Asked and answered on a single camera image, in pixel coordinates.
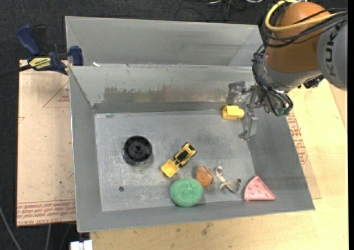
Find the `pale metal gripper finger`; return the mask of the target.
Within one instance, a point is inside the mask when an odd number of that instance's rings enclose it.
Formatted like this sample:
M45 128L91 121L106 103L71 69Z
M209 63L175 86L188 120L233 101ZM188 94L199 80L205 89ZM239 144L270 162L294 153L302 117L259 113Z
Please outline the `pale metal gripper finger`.
M243 132L239 134L241 140L249 140L257 133L258 116L254 110L247 110L241 119Z
M244 103L247 98L246 84L244 81L237 81L228 84L228 105Z

